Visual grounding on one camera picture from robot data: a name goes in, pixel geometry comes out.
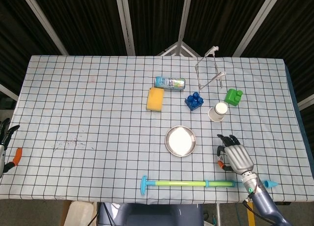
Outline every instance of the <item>floor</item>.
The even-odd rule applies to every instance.
[[[13,110],[0,110],[0,120],[11,118]],[[2,226],[61,226],[64,222],[64,208],[68,202],[61,200],[0,200],[0,224]],[[278,206],[282,214],[293,225],[314,226],[314,202],[293,202],[291,205]],[[205,204],[209,223],[213,214],[216,215],[215,204]],[[248,226],[247,210],[241,203],[220,205],[222,226]],[[255,217],[256,226],[267,226]]]

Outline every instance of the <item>metal plate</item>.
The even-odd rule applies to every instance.
[[[175,126],[167,132],[165,144],[168,151],[175,156],[187,156],[196,146],[195,135],[187,127]]]

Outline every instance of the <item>white cup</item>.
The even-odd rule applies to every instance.
[[[214,122],[220,122],[224,119],[225,114],[228,111],[228,106],[226,103],[219,102],[215,107],[212,107],[208,111],[209,118]]]

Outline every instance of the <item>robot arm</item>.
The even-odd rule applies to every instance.
[[[225,152],[228,156],[230,167],[225,166],[221,161],[218,161],[218,163],[222,169],[226,171],[231,170],[242,176],[242,182],[249,193],[249,197],[246,201],[251,198],[260,215],[272,220],[275,225],[292,226],[278,210],[258,174],[252,171],[254,163],[245,147],[241,145],[238,139],[233,135],[230,135],[230,137],[218,136],[226,147],[219,146],[217,155],[220,156],[221,151]]]

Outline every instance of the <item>yellow sponge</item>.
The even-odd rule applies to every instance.
[[[147,98],[147,110],[160,112],[163,99],[163,88],[151,87]]]

